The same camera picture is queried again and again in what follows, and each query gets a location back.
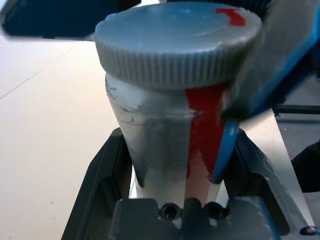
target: screw hole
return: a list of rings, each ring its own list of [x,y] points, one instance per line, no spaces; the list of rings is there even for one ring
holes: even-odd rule
[[[320,230],[316,226],[306,226],[300,230],[300,234],[304,236],[320,236]]]
[[[160,215],[164,219],[174,220],[181,216],[181,209],[174,203],[166,203],[162,206]]]
[[[216,202],[209,202],[204,206],[205,213],[209,218],[222,220],[228,216],[228,209],[223,208],[220,204]]]

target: red mark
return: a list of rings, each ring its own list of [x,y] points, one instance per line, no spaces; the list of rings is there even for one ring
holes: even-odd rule
[[[216,14],[226,14],[230,18],[229,25],[244,27],[246,25],[246,20],[243,16],[237,13],[236,8],[217,8],[215,10]]]
[[[185,91],[189,107],[197,115],[191,121],[184,198],[197,198],[202,205],[208,198],[225,129],[218,115],[224,89],[225,85],[219,84]]]

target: scratch mark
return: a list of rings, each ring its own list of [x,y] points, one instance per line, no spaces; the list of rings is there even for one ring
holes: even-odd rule
[[[65,52],[64,54],[62,54],[61,56],[59,56],[57,59],[55,59],[54,61],[50,62],[48,65],[46,65],[44,68],[40,69],[39,71],[37,71],[35,74],[33,74],[31,77],[29,77],[28,79],[26,79],[25,81],[23,81],[22,83],[20,83],[18,86],[16,86],[15,88],[13,88],[12,90],[10,90],[9,92],[7,92],[5,95],[0,97],[0,100],[2,98],[4,98],[5,96],[7,96],[8,94],[12,93],[14,90],[16,90],[17,88],[19,88],[20,86],[22,86],[23,84],[25,84],[26,82],[28,82],[30,79],[32,79],[34,76],[36,76],[37,74],[41,73],[43,70],[45,70],[47,67],[49,67],[50,65],[54,64],[56,61],[58,61],[59,59],[61,59],[62,57],[64,57],[65,55],[67,55],[68,53],[70,53],[72,49],[70,49],[69,51]]]

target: white floor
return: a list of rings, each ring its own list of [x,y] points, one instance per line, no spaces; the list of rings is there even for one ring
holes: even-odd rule
[[[89,163],[118,127],[104,78],[94,42],[0,33],[0,240],[61,238]]]

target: cap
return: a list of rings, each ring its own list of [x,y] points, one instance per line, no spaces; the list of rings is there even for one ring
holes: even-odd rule
[[[182,90],[232,80],[261,27],[243,8],[169,2],[107,16],[95,28],[95,44],[114,78]]]

